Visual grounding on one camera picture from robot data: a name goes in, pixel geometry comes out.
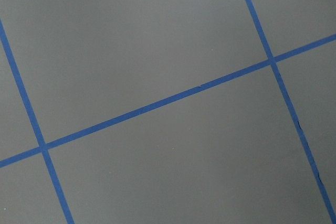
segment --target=blue tape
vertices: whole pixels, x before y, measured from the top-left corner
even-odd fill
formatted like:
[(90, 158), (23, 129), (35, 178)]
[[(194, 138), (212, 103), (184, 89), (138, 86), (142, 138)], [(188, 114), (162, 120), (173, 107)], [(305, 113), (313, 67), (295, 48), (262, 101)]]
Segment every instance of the blue tape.
[[(324, 44), (326, 44), (326, 43), (329, 43), (329, 42), (332, 42), (332, 41), (334, 41), (334, 40), (336, 40), (336, 35), (332, 35), (332, 36), (329, 36), (329, 37), (320, 39), (320, 40), (318, 40), (318, 41), (312, 42), (312, 43), (310, 43), (310, 44), (307, 44), (307, 45), (305, 45), (305, 46), (299, 47), (299, 48), (294, 49), (294, 50), (292, 50), (292, 51), (286, 52), (286, 53), (284, 53), (284, 54), (282, 54), (282, 55), (279, 55), (279, 56), (274, 57), (274, 59), (275, 59), (276, 62), (279, 62), (279, 61), (288, 59), (288, 58), (290, 58), (290, 57), (293, 57), (293, 56), (295, 56), (295, 55), (298, 55), (298, 54), (300, 54), (300, 53), (302, 53), (302, 52), (305, 52), (305, 51), (308, 51), (308, 50), (310, 50), (310, 49), (313, 49), (313, 48), (315, 48), (315, 47), (322, 46), (322, 45), (324, 45)], [(257, 66), (257, 65), (259, 65), (259, 64), (262, 64), (262, 65), (265, 64), (265, 66), (261, 66), (260, 68), (263, 68), (263, 67), (266, 67), (266, 66), (269, 65), (269, 63), (266, 62), (266, 61), (263, 61), (263, 62), (260, 62), (260, 63), (258, 63), (258, 64), (252, 65), (252, 66), (250, 66), (251, 69), (246, 68), (246, 69), (242, 69), (242, 70), (240, 70), (240, 71), (242, 71), (241, 76), (244, 75), (244, 71), (246, 71), (245, 74), (247, 74), (247, 73), (254, 72), (254, 71), (260, 69), (260, 68), (258, 68), (258, 67), (254, 67), (254, 68), (253, 68), (253, 66)], [(236, 75), (235, 78), (237, 78), (237, 77), (239, 77), (239, 72), (240, 72), (240, 71), (237, 71), (237, 72), (228, 74), (227, 76), (224, 76), (224, 77), (222, 77), (222, 78), (223, 78), (223, 79), (224, 79), (224, 78), (228, 78), (230, 75)], [(121, 115), (121, 116), (119, 116), (119, 118), (120, 118), (120, 117), (125, 117), (125, 118), (127, 118), (127, 114)], [(106, 125), (104, 125), (104, 126), (101, 125), (101, 126), (99, 127), (99, 125), (100, 125), (100, 124), (97, 124), (97, 125), (92, 126), (94, 129), (90, 129), (90, 128), (92, 128), (92, 127), (88, 127), (88, 128), (86, 128), (86, 129), (84, 129), (84, 130), (81, 130), (81, 131), (79, 131), (79, 132), (72, 133), (72, 134), (70, 134), (70, 135), (68, 135), (68, 136), (62, 137), (62, 138), (57, 139), (57, 140), (55, 140), (55, 141), (52, 141), (52, 142), (50, 142), (49, 144), (46, 145), (46, 149), (50, 149), (50, 148), (57, 147), (57, 146), (62, 145), (62, 144), (64, 144), (64, 143), (68, 143), (68, 142), (73, 141), (73, 140), (76, 140), (76, 139), (78, 139), (78, 138), (80, 138), (80, 137), (86, 136), (86, 135), (91, 134), (91, 133), (94, 133), (94, 132), (96, 132), (96, 131), (98, 131), (98, 130), (105, 129), (106, 127), (109, 127), (109, 126), (106, 126)], [(39, 150), (39, 148), (35, 148), (35, 149), (31, 149), (31, 150), (29, 150), (29, 151), (26, 151), (26, 152), (22, 152), (22, 153), (20, 153), (20, 154), (17, 154), (17, 155), (15, 155), (15, 156), (13, 156), (13, 157), (4, 159), (4, 160), (0, 161), (0, 168), (1, 168), (1, 167), (4, 167), (4, 166), (7, 166), (7, 165), (10, 165), (10, 164), (12, 164), (12, 163), (15, 163), (15, 162), (17, 162), (17, 161), (23, 160), (23, 159), (25, 159), (25, 158), (31, 157), (31, 156), (33, 156), (33, 155), (36, 155), (36, 154), (40, 153), (40, 152), (41, 152), (41, 151)]]
[(31, 149), (31, 150), (28, 150), (28, 151), (22, 152), (20, 154), (17, 154), (15, 156), (6, 158), (6, 159), (0, 161), (0, 168), (5, 167), (5, 166), (10, 165), (10, 164), (13, 164), (13, 163), (16, 163), (16, 162), (21, 161), (23, 159), (32, 157), (32, 156), (34, 156), (36, 154), (39, 154), (39, 153), (41, 153), (40, 147), (36, 147), (36, 148)]
[(304, 45), (302, 47), (296, 48), (296, 49), (294, 49), (292, 51), (285, 52), (284, 54), (280, 54), (277, 57), (274, 57), (274, 59), (275, 59), (276, 62), (279, 62), (279, 61), (288, 59), (288, 58), (290, 58), (290, 57), (292, 57), (294, 55), (298, 55), (298, 54), (301, 54), (303, 52), (306, 52), (306, 51), (309, 51), (311, 49), (314, 49), (316, 47), (320, 47), (320, 46), (322, 46), (324, 44), (327, 44), (329, 42), (332, 42), (334, 40), (336, 40), (336, 34), (333, 34), (333, 35), (328, 36), (326, 38), (314, 41), (314, 42), (309, 43), (307, 45)]
[[(15, 62), (15, 59), (14, 59), (12, 50), (10, 48), (10, 45), (9, 45), (9, 42), (8, 42), (8, 39), (7, 39), (7, 36), (6, 36), (6, 33), (5, 33), (5, 30), (4, 30), (4, 27), (2, 25), (1, 20), (0, 20), (0, 38), (1, 38), (2, 45), (4, 47), (4, 51), (6, 53), (6, 57), (7, 57), (10, 69), (13, 73), (17, 88), (18, 88), (19, 93), (21, 95), (21, 99), (23, 101), (23, 104), (25, 106), (27, 115), (29, 117), (31, 126), (33, 127), (33, 130), (34, 130), (34, 133), (35, 133), (35, 136), (36, 136), (36, 140), (38, 142), (39, 148), (42, 151), (43, 158), (44, 158), (46, 166), (48, 168), (50, 178), (51, 178), (52, 184), (54, 185), (54, 188), (55, 188), (57, 197), (59, 199), (59, 202), (61, 204), (63, 213), (66, 217), (67, 222), (72, 224), (72, 223), (74, 223), (74, 221), (73, 221), (70, 209), (69, 209), (68, 204), (66, 202), (63, 190), (62, 190), (60, 182), (58, 180), (58, 177), (57, 177), (54, 165), (51, 161), (49, 152), (46, 149), (46, 143), (44, 141), (44, 138), (43, 138), (40, 126), (38, 125), (38, 122), (37, 122), (32, 104), (30, 103), (27, 91), (25, 89), (22, 78), (20, 76), (20, 72), (17, 68), (17, 64)], [(23, 158), (25, 155), (31, 155), (33, 153), (34, 153), (34, 151), (28, 151), (28, 152), (25, 152), (25, 154), (21, 154), (20, 156), (17, 156), (17, 158)]]
[[(279, 88), (281, 90), (281, 94), (283, 96), (283, 99), (285, 100), (285, 103), (287, 105), (287, 108), (288, 108), (289, 113), (291, 115), (291, 118), (293, 120), (293, 123), (295, 125), (296, 130), (297, 130), (297, 133), (298, 133), (298, 135), (300, 137), (300, 140), (301, 140), (304, 152), (305, 152), (305, 154), (307, 156), (307, 159), (308, 159), (310, 167), (311, 167), (311, 169), (313, 171), (315, 180), (316, 180), (316, 182), (318, 184), (318, 187), (320, 189), (320, 193), (322, 195), (324, 204), (326, 205), (326, 208), (328, 210), (330, 219), (331, 219), (331, 221), (332, 221), (333, 224), (336, 224), (335, 212), (334, 212), (334, 209), (332, 208), (332, 205), (330, 203), (330, 199), (329, 199), (327, 190), (325, 189), (324, 184), (322, 183), (322, 181), (320, 179), (319, 171), (318, 171), (317, 165), (316, 165), (316, 163), (314, 161), (313, 154), (312, 154), (312, 152), (310, 150), (310, 147), (308, 145), (306, 136), (305, 136), (303, 130), (301, 129), (301, 127), (300, 127), (298, 116), (297, 116), (296, 111), (294, 109), (294, 106), (293, 106), (293, 104), (292, 104), (292, 102), (290, 100), (289, 94), (287, 92), (286, 86), (285, 86), (285, 84), (283, 82), (283, 79), (281, 77), (280, 71), (279, 71), (278, 66), (276, 64), (276, 61), (275, 61), (275, 59), (273, 57), (273, 54), (272, 54), (272, 52), (270, 50), (268, 41), (267, 41), (265, 33), (264, 33), (263, 29), (262, 29), (262, 26), (261, 26), (261, 23), (259, 21), (259, 18), (258, 18), (258, 15), (256, 13), (256, 10), (255, 10), (255, 8), (253, 6), (252, 0), (245, 0), (245, 2), (247, 4), (247, 7), (248, 7), (249, 12), (251, 14), (251, 17), (253, 19), (254, 25), (255, 25), (255, 27), (257, 29), (257, 32), (258, 32), (259, 38), (261, 40), (261, 43), (263, 44), (264, 50), (266, 52), (266, 55), (267, 55), (267, 57), (268, 57), (268, 59), (270, 61), (270, 65), (272, 67), (274, 76), (275, 76), (275, 78), (277, 80), (277, 83), (279, 85)], [(309, 50), (311, 48), (319, 46), (319, 45), (323, 44), (325, 41), (328, 41), (330, 39), (333, 39), (333, 36), (327, 37), (327, 39), (319, 40), (319, 41), (316, 41), (315, 43), (311, 43), (311, 44), (308, 44), (308, 45), (306, 45), (304, 47), (298, 48), (298, 49), (296, 49), (296, 51), (289, 52), (286, 55), (282, 55), (281, 57), (282, 58), (286, 58), (287, 56), (290, 57), (291, 54), (301, 53), (301, 52), (303, 52), (305, 50)]]
[(105, 128), (110, 127), (112, 125), (115, 125), (117, 123), (121, 123), (123, 121), (126, 121), (128, 119), (134, 118), (134, 117), (136, 117), (138, 115), (147, 113), (149, 111), (155, 110), (155, 109), (157, 109), (159, 107), (165, 106), (165, 105), (170, 104), (172, 102), (176, 102), (176, 101), (178, 101), (180, 99), (183, 99), (183, 98), (189, 97), (189, 96), (191, 96), (193, 94), (202, 92), (202, 91), (207, 90), (209, 88), (212, 88), (214, 86), (220, 85), (220, 84), (222, 84), (224, 82), (227, 82), (227, 81), (233, 80), (235, 78), (244, 76), (244, 75), (246, 75), (248, 73), (254, 72), (254, 71), (256, 71), (258, 69), (261, 69), (261, 68), (264, 68), (264, 67), (266, 67), (268, 65), (269, 65), (268, 60), (265, 60), (265, 61), (262, 61), (260, 63), (254, 64), (254, 65), (252, 65), (250, 67), (244, 68), (242, 70), (230, 73), (230, 74), (228, 74), (226, 76), (220, 77), (220, 78), (218, 78), (216, 80), (213, 80), (213, 81), (210, 81), (210, 82), (207, 82), (207, 83), (202, 84), (202, 85), (200, 85), (198, 87), (194, 87), (192, 89), (188, 89), (186, 91), (183, 91), (181, 93), (172, 95), (171, 97), (165, 98), (165, 99), (160, 100), (158, 102), (154, 102), (154, 103), (149, 104), (147, 106), (144, 106), (144, 107), (141, 107), (139, 109), (133, 110), (133, 111), (131, 111), (129, 113), (126, 113), (124, 115), (117, 116), (116, 118), (112, 118), (112, 119), (107, 120), (105, 122), (96, 124), (94, 126), (88, 127), (86, 129), (83, 129), (83, 130), (78, 131), (76, 133), (72, 133), (72, 134), (70, 134), (68, 136), (65, 136), (65, 137), (62, 137), (60, 139), (54, 140), (54, 141), (52, 141), (52, 142), (50, 142), (50, 143), (47, 144), (47, 148), (48, 149), (55, 148), (55, 147), (57, 147), (59, 145), (71, 142), (71, 141), (76, 140), (76, 139), (78, 139), (80, 137), (89, 135), (89, 134), (91, 134), (93, 132), (96, 132), (96, 131), (99, 131), (99, 130), (102, 130), (102, 129), (105, 129)]

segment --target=gray surface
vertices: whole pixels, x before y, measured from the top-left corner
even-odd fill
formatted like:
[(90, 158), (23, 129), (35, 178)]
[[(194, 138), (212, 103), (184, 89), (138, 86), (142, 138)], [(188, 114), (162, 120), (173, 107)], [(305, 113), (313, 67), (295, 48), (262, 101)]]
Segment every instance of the gray surface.
[(279, 64), (320, 177), (336, 208), (336, 42)]
[(65, 223), (43, 157), (0, 169), (1, 224)]
[(50, 154), (77, 223), (330, 223), (270, 68)]
[(252, 1), (275, 56), (336, 33), (335, 0)]
[(37, 146), (33, 129), (0, 46), (0, 160)]
[(46, 142), (265, 60), (244, 0), (1, 0)]
[[(336, 33), (334, 0), (253, 2), (275, 55)], [(244, 0), (0, 0), (0, 18), (47, 142), (266, 59)], [(279, 67), (335, 207), (334, 52)], [(4, 159), (37, 143), (2, 49), (0, 78)], [(50, 153), (75, 223), (330, 223), (270, 68)], [(0, 223), (65, 223), (40, 155), (0, 185)]]

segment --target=gray square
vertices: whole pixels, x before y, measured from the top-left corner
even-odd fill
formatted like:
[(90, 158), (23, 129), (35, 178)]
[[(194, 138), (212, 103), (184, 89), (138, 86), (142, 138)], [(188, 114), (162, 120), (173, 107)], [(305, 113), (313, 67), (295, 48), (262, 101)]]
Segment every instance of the gray square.
[(330, 223), (269, 67), (50, 154), (76, 223)]
[(335, 0), (252, 0), (274, 55), (336, 34)]
[(0, 223), (65, 223), (43, 157), (0, 169)]
[(244, 0), (0, 0), (46, 142), (266, 59)]
[(0, 46), (0, 160), (37, 147), (2, 45)]
[(336, 208), (336, 42), (279, 63), (320, 177)]

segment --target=gray panel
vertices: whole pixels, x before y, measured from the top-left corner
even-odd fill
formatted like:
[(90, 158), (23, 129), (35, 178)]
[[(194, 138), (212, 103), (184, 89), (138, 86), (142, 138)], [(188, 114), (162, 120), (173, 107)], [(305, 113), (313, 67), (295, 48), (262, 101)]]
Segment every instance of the gray panel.
[(50, 154), (76, 223), (330, 223), (270, 68)]
[(252, 0), (274, 55), (336, 33), (335, 0)]
[(336, 42), (279, 64), (327, 188), (336, 207)]
[(0, 0), (49, 142), (265, 60), (244, 0)]
[(65, 223), (41, 155), (1, 168), (0, 178), (0, 223)]
[(37, 146), (33, 129), (0, 46), (0, 160)]

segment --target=grid line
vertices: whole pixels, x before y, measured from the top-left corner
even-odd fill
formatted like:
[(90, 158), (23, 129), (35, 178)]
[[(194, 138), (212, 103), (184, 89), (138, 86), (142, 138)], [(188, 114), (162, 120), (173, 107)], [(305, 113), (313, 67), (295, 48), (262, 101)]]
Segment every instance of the grid line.
[(8, 39), (7, 39), (7, 36), (6, 36), (6, 33), (5, 33), (5, 30), (4, 30), (4, 27), (2, 25), (1, 20), (0, 20), (0, 38), (1, 38), (2, 45), (4, 47), (4, 51), (5, 51), (10, 69), (11, 69), (12, 74), (14, 76), (15, 83), (16, 83), (17, 88), (19, 90), (21, 99), (23, 101), (23, 104), (25, 106), (27, 115), (28, 115), (29, 120), (30, 120), (30, 124), (33, 128), (36, 140), (38, 142), (39, 150), (42, 153), (43, 159), (44, 159), (45, 164), (47, 166), (52, 184), (53, 184), (54, 189), (56, 191), (56, 195), (57, 195), (58, 200), (60, 202), (60, 205), (62, 207), (63, 213), (64, 213), (65, 218), (66, 218), (68, 223), (70, 223), (70, 224), (74, 223), (71, 212), (70, 212), (70, 209), (69, 209), (69, 206), (68, 206), (68, 203), (65, 199), (65, 195), (63, 193), (61, 184), (60, 184), (59, 179), (57, 177), (55, 167), (54, 167), (53, 162), (51, 160), (49, 151), (48, 151), (48, 149), (46, 149), (46, 142), (43, 138), (40, 126), (39, 126), (37, 118), (35, 116), (32, 104), (30, 103), (30, 100), (29, 100), (26, 88), (24, 86), (23, 80), (21, 78), (20, 72), (17, 68), (17, 64), (15, 62), (15, 59), (14, 59), (12, 50), (10, 48), (10, 45), (9, 45), (9, 42), (8, 42)]
[(333, 224), (336, 224), (335, 212), (334, 212), (334, 209), (332, 208), (332, 205), (330, 203), (330, 199), (329, 199), (327, 190), (326, 190), (326, 188), (325, 188), (325, 186), (324, 186), (324, 184), (323, 184), (323, 182), (322, 182), (322, 180), (320, 178), (319, 171), (318, 171), (316, 162), (314, 160), (313, 154), (312, 154), (311, 149), (310, 149), (310, 147), (308, 145), (305, 133), (303, 132), (302, 128), (300, 127), (298, 115), (296, 114), (294, 105), (293, 105), (293, 103), (292, 103), (292, 101), (290, 99), (290, 96), (289, 96), (289, 94), (287, 92), (287, 88), (285, 86), (285, 83), (283, 82), (283, 79), (281, 77), (279, 68), (278, 68), (278, 66), (276, 64), (276, 61), (275, 61), (274, 57), (273, 57), (272, 51), (271, 51), (270, 46), (268, 44), (268, 41), (266, 39), (265, 33), (264, 33), (263, 29), (262, 29), (262, 26), (261, 26), (260, 20), (258, 18), (257, 12), (256, 12), (256, 10), (255, 10), (255, 8), (253, 6), (252, 0), (245, 0), (245, 2), (246, 2), (246, 5), (247, 5), (247, 7), (248, 7), (248, 9), (250, 11), (251, 17), (252, 17), (253, 22), (255, 24), (255, 27), (257, 29), (259, 38), (260, 38), (261, 43), (262, 43), (262, 45), (264, 47), (265, 53), (267, 55), (267, 58), (270, 61), (270, 65), (272, 67), (273, 74), (274, 74), (274, 76), (275, 76), (275, 78), (277, 80), (277, 83), (279, 85), (279, 89), (281, 91), (283, 99), (285, 100), (285, 103), (287, 105), (289, 113), (290, 113), (290, 115), (292, 117), (292, 120), (293, 120), (293, 123), (295, 125), (296, 131), (297, 131), (297, 133), (298, 133), (298, 135), (300, 137), (301, 144), (303, 146), (304, 152), (305, 152), (305, 154), (307, 156), (307, 159), (309, 161), (309, 164), (310, 164), (310, 167), (311, 167), (312, 172), (314, 174), (316, 183), (318, 184), (318, 187), (320, 189), (320, 193), (322, 195), (324, 204), (325, 204), (325, 206), (326, 206), (326, 208), (328, 210), (330, 219), (331, 219), (331, 221), (332, 221)]
[(264, 31), (262, 29), (262, 26), (261, 26), (261, 23), (260, 23), (259, 18), (257, 16), (257, 13), (254, 9), (252, 1), (251, 0), (245, 0), (245, 1), (246, 1), (247, 6), (248, 6), (248, 9), (250, 11), (251, 17), (254, 21), (255, 27), (257, 29), (257, 32), (258, 32), (259, 38), (261, 40), (261, 43), (264, 47), (265, 53), (268, 57), (267, 60), (259, 62), (259, 63), (254, 64), (254, 65), (251, 65), (247, 68), (238, 70), (236, 72), (230, 73), (228, 75), (225, 75), (225, 76), (220, 77), (218, 79), (215, 79), (213, 81), (207, 82), (207, 83), (202, 84), (200, 86), (197, 86), (197, 87), (188, 89), (186, 91), (180, 92), (178, 94), (172, 95), (172, 96), (170, 96), (168, 98), (165, 98), (163, 100), (151, 103), (149, 105), (146, 105), (146, 106), (141, 107), (139, 109), (136, 109), (134, 111), (128, 112), (126, 114), (117, 116), (116, 118), (112, 118), (112, 119), (107, 120), (105, 122), (90, 126), (90, 127), (85, 128), (83, 130), (80, 130), (78, 132), (75, 132), (75, 133), (72, 133), (70, 135), (59, 138), (57, 140), (54, 140), (50, 143), (45, 143), (45, 141), (44, 141), (44, 138), (43, 138), (43, 135), (41, 133), (40, 127), (38, 125), (38, 121), (36, 119), (33, 107), (30, 103), (28, 94), (27, 94), (26, 89), (24, 87), (24, 83), (21, 79), (21, 76), (20, 76), (20, 73), (18, 71), (14, 56), (13, 56), (12, 51), (10, 49), (9, 42), (8, 42), (6, 34), (5, 34), (5, 30), (4, 30), (2, 22), (0, 20), (1, 41), (2, 41), (4, 50), (5, 50), (5, 53), (6, 53), (6, 57), (7, 57), (9, 66), (10, 66), (11, 71), (13, 73), (16, 85), (17, 85), (18, 90), (20, 92), (20, 96), (22, 98), (23, 104), (25, 106), (27, 115), (29, 117), (31, 126), (33, 128), (33, 131), (35, 133), (35, 136), (36, 136), (36, 139), (37, 139), (37, 142), (38, 142), (38, 145), (39, 145), (39, 147), (30, 149), (28, 151), (22, 152), (20, 154), (14, 155), (12, 157), (9, 157), (9, 158), (6, 158), (6, 159), (0, 161), (0, 168), (2, 168), (4, 166), (7, 166), (7, 165), (10, 165), (10, 164), (13, 164), (13, 163), (16, 163), (16, 162), (19, 162), (23, 159), (34, 156), (36, 154), (42, 153), (44, 161), (45, 161), (46, 166), (48, 168), (50, 178), (52, 180), (52, 183), (53, 183), (53, 186), (55, 188), (56, 194), (58, 196), (59, 202), (61, 204), (62, 210), (63, 210), (64, 215), (66, 217), (66, 220), (67, 220), (68, 223), (74, 223), (71, 212), (70, 212), (70, 209), (69, 209), (68, 204), (66, 202), (62, 187), (61, 187), (60, 182), (58, 180), (56, 170), (54, 168), (53, 162), (52, 162), (51, 157), (49, 155), (49, 152), (48, 152), (49, 149), (55, 148), (57, 146), (61, 146), (65, 143), (74, 141), (74, 140), (79, 139), (81, 137), (84, 137), (86, 135), (89, 135), (89, 134), (92, 134), (94, 132), (103, 130), (107, 127), (110, 127), (110, 126), (113, 126), (115, 124), (121, 123), (123, 121), (131, 119), (131, 118), (136, 117), (138, 115), (150, 112), (150, 111), (155, 110), (155, 109), (157, 109), (161, 106), (165, 106), (167, 104), (170, 104), (170, 103), (173, 103), (175, 101), (181, 100), (183, 98), (189, 97), (189, 96), (194, 95), (196, 93), (205, 91), (207, 89), (210, 89), (210, 88), (215, 87), (217, 85), (223, 84), (223, 83), (228, 82), (230, 80), (239, 78), (239, 77), (244, 76), (246, 74), (252, 73), (252, 72), (257, 71), (259, 69), (262, 69), (264, 67), (271, 66), (271, 68), (273, 70), (273, 73), (274, 73), (274, 76), (275, 76), (275, 78), (277, 80), (277, 83), (279, 85), (280, 91), (282, 93), (283, 99), (285, 100), (285, 103), (286, 103), (287, 108), (290, 112), (291, 118), (293, 120), (293, 123), (296, 127), (297, 133), (300, 137), (300, 140), (301, 140), (302, 146), (304, 148), (304, 151), (306, 153), (307, 159), (309, 160), (309, 164), (311, 166), (314, 177), (315, 177), (316, 182), (318, 184), (318, 187), (320, 189), (320, 193), (323, 197), (324, 203), (327, 207), (329, 216), (332, 220), (332, 223), (335, 224), (336, 223), (336, 217), (335, 217), (334, 210), (333, 210), (332, 205), (330, 203), (327, 191), (326, 191), (326, 189), (325, 189), (325, 187), (324, 187), (324, 185), (323, 185), (323, 183), (322, 183), (322, 181), (319, 177), (318, 168), (316, 166), (313, 155), (312, 155), (311, 150), (309, 148), (309, 145), (308, 145), (308, 142), (306, 140), (305, 134), (304, 134), (303, 130), (301, 129), (300, 125), (299, 125), (298, 116), (297, 116), (297, 114), (295, 112), (295, 109), (294, 109), (294, 106), (293, 106), (293, 104), (290, 100), (290, 97), (288, 95), (286, 86), (283, 82), (283, 79), (281, 77), (280, 71), (279, 71), (276, 63), (280, 62), (282, 60), (288, 59), (290, 57), (296, 56), (298, 54), (301, 54), (305, 51), (309, 51), (313, 48), (322, 46), (322, 45), (327, 44), (329, 42), (335, 41), (336, 40), (336, 34), (325, 37), (325, 38), (322, 38), (320, 40), (314, 41), (312, 43), (306, 44), (302, 47), (296, 48), (294, 50), (291, 50), (289, 52), (285, 52), (284, 54), (280, 54), (280, 55), (274, 57), (272, 52), (271, 52), (271, 49), (269, 47), (269, 44), (268, 44), (268, 41), (267, 41), (266, 36), (264, 34)]
[[(289, 52), (285, 52), (284, 54), (281, 54), (281, 55), (278, 55), (278, 56), (274, 57), (274, 60), (276, 62), (280, 62), (280, 61), (283, 61), (285, 59), (288, 59), (288, 58), (291, 58), (293, 56), (299, 55), (299, 54), (301, 54), (303, 52), (309, 51), (309, 50), (314, 49), (316, 47), (320, 47), (322, 45), (325, 45), (325, 44), (330, 43), (330, 42), (335, 41), (335, 40), (336, 40), (336, 34), (331, 35), (331, 36), (326, 37), (326, 38), (323, 38), (323, 39), (320, 39), (320, 40), (317, 40), (317, 41), (314, 41), (312, 43), (309, 43), (309, 44), (304, 45), (302, 47), (299, 47), (297, 49), (291, 50)], [(179, 99), (170, 100), (171, 97), (168, 97), (168, 98), (165, 98), (165, 99), (160, 100), (158, 102), (154, 102), (154, 103), (152, 103), (150, 105), (147, 105), (147, 106), (141, 107), (139, 109), (136, 109), (134, 111), (128, 112), (126, 114), (117, 116), (116, 118), (109, 119), (109, 120), (107, 120), (105, 122), (102, 122), (102, 123), (90, 126), (90, 127), (85, 128), (83, 130), (80, 130), (78, 132), (74, 132), (74, 133), (71, 133), (71, 134), (69, 134), (67, 136), (64, 136), (64, 137), (61, 137), (59, 139), (53, 140), (52, 142), (46, 144), (46, 149), (49, 150), (51, 148), (55, 148), (57, 146), (65, 144), (65, 143), (74, 141), (74, 140), (79, 139), (81, 137), (84, 137), (86, 135), (92, 134), (92, 133), (94, 133), (96, 131), (103, 130), (103, 129), (105, 129), (107, 127), (110, 127), (112, 125), (121, 123), (121, 122), (126, 121), (128, 119), (131, 119), (131, 118), (133, 118), (135, 116), (147, 113), (147, 112), (149, 112), (151, 110), (154, 110), (156, 108), (159, 108), (161, 106), (165, 106), (167, 104), (170, 104), (172, 102), (178, 101), (178, 100), (180, 100), (182, 98), (185, 98), (187, 96), (190, 96), (190, 95), (193, 95), (193, 94), (197, 94), (198, 92), (202, 92), (202, 91), (206, 90), (206, 89), (200, 89), (199, 87), (202, 87), (202, 86), (206, 87), (207, 86), (207, 89), (209, 89), (211, 87), (214, 87), (214, 86), (223, 84), (225, 82), (231, 81), (231, 80), (233, 80), (235, 78), (238, 78), (238, 77), (244, 76), (246, 74), (252, 73), (254, 71), (257, 71), (257, 70), (259, 70), (261, 68), (264, 68), (266, 66), (269, 66), (269, 65), (270, 65), (270, 63), (269, 63), (268, 60), (259, 62), (257, 64), (254, 64), (254, 65), (250, 66), (250, 67), (247, 67), (245, 69), (238, 70), (236, 72), (230, 73), (230, 74), (228, 74), (226, 76), (223, 76), (221, 78), (218, 78), (216, 80), (207, 82), (207, 83), (205, 83), (205, 84), (203, 84), (201, 86), (194, 87), (193, 89), (189, 89), (189, 90), (183, 91), (183, 92), (181, 92), (179, 94), (171, 96), (171, 97), (176, 97), (177, 96), (177, 97), (179, 97)], [(190, 91), (194, 91), (195, 93), (193, 93), (193, 94), (190, 93), (189, 95), (183, 95), (184, 92), (190, 92)], [(166, 104), (161, 104), (161, 106), (156, 105), (157, 103), (159, 103), (161, 101), (165, 101)], [(12, 157), (3, 159), (3, 160), (0, 161), (0, 168), (5, 167), (5, 166), (10, 165), (10, 164), (13, 164), (13, 163), (16, 163), (16, 162), (21, 161), (23, 159), (29, 158), (31, 156), (34, 156), (34, 155), (36, 155), (36, 154), (38, 154), (40, 152), (41, 151), (40, 151), (39, 147), (37, 147), (37, 148), (33, 148), (33, 149), (30, 149), (30, 150), (25, 151), (25, 152), (16, 154), (16, 155), (14, 155)]]

